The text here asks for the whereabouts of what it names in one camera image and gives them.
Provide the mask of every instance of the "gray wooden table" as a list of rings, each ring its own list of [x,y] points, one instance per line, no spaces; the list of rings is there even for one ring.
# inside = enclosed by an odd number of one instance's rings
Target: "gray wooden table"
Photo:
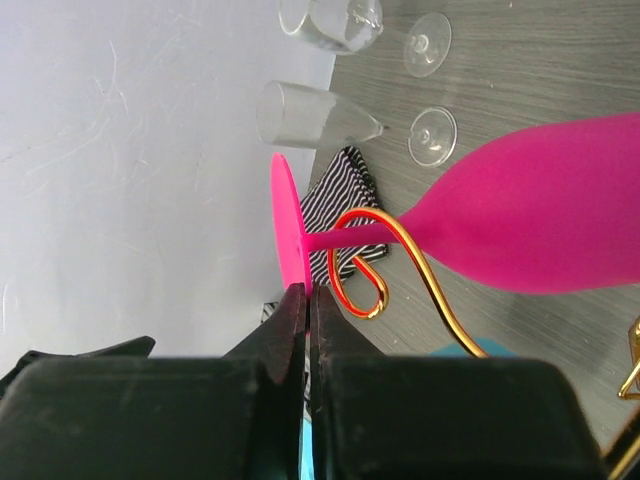
[[[408,31],[429,12],[444,13],[453,27],[449,56],[424,79],[404,70],[400,44],[386,32],[366,53],[336,62],[332,90],[392,127],[362,151],[394,215],[493,138],[532,125],[640,109],[638,0],[383,0],[383,7],[387,29]],[[404,136],[431,105],[448,108],[458,123],[456,149],[436,169],[412,161]],[[333,153],[318,152],[312,182]],[[358,328],[393,354],[426,354],[452,343],[404,252],[393,249],[377,268],[389,282],[391,303],[376,321],[354,320]],[[438,265],[435,271],[474,336],[559,366],[595,436],[608,442],[634,406],[616,392],[631,366],[627,330],[640,314],[640,288],[532,297],[485,288]],[[349,280],[347,289],[363,305],[374,299],[364,278]]]

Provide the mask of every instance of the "gold object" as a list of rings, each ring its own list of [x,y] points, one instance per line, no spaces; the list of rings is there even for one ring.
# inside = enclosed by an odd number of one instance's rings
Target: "gold object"
[[[620,390],[618,391],[618,397],[623,400],[640,400],[640,393],[629,392],[633,382],[636,382],[636,388],[640,389],[640,317],[633,322],[629,329],[629,349],[631,350],[631,361],[633,363],[633,370],[624,381]]]
[[[618,480],[629,470],[640,453],[640,405],[603,454],[609,480]]]
[[[447,298],[442,292],[442,288],[440,288],[440,284],[436,279],[433,270],[429,266],[422,250],[416,244],[416,242],[411,238],[409,233],[405,230],[405,228],[391,215],[383,212],[382,210],[378,210],[375,208],[369,207],[361,207],[354,208],[344,213],[336,222],[335,228],[342,228],[351,220],[358,217],[366,217],[377,220],[386,226],[389,230],[393,232],[398,241],[405,248],[409,257],[413,261],[413,264],[418,269],[418,273],[420,274],[420,278],[427,288],[429,295],[431,296],[431,300],[433,300],[436,309],[438,310],[438,314],[442,319],[445,327],[449,330],[453,338],[464,348],[470,355],[474,357],[488,357],[489,355],[485,352],[480,345],[478,345],[472,338],[469,336],[464,327],[460,324],[455,314],[451,310],[449,303],[447,302]],[[354,264],[356,267],[365,273],[367,277],[372,280],[378,290],[378,303],[376,307],[372,310],[364,311],[360,310],[356,307],[353,302],[347,296],[342,282],[340,281],[340,275],[338,272],[338,258],[336,250],[329,250],[328,254],[328,262],[329,262],[329,278],[331,279],[331,284],[336,291],[336,294],[340,298],[341,302],[349,311],[356,314],[364,313],[364,316],[357,315],[360,318],[368,318],[371,319],[378,313],[382,312],[384,308],[386,308],[386,302],[389,299],[389,288],[387,284],[384,282],[382,277],[373,269],[369,264],[367,264],[362,257],[355,257]]]

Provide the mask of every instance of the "clear wine glass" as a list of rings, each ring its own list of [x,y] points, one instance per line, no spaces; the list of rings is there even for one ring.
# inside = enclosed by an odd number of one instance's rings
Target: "clear wine glass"
[[[348,98],[278,81],[262,91],[256,120],[262,141],[298,148],[342,148],[376,138],[389,128]],[[418,164],[435,167],[449,158],[456,138],[453,115],[431,107],[411,126],[409,152]]]
[[[403,34],[383,28],[379,0],[280,0],[279,14],[287,35],[337,55],[362,51],[384,30],[403,45],[404,66],[415,77],[435,72],[451,46],[451,24],[441,13],[423,16]]]

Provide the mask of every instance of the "clear glass base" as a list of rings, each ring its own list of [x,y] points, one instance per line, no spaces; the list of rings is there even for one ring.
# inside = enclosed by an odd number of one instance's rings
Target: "clear glass base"
[[[427,108],[416,117],[409,135],[409,153],[423,167],[442,165],[453,152],[458,127],[451,112],[442,107]]]
[[[404,45],[404,66],[414,77],[435,72],[451,47],[451,23],[441,13],[430,13],[418,20]]]

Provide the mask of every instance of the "striped cloth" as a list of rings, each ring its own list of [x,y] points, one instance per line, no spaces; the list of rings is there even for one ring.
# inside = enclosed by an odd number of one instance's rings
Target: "striped cloth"
[[[362,153],[358,148],[349,146],[333,157],[327,171],[300,202],[300,209],[307,232],[317,233],[331,230],[340,215],[355,207],[382,208],[373,177],[364,163]],[[358,218],[347,226],[374,222],[375,220]],[[356,255],[361,255],[368,262],[374,262],[388,253],[387,245],[341,249],[338,255],[340,278],[344,281],[353,275],[356,267],[352,260]],[[313,252],[309,260],[313,282],[327,285],[327,252]],[[277,303],[266,303],[262,311],[262,321],[269,318],[276,308]]]

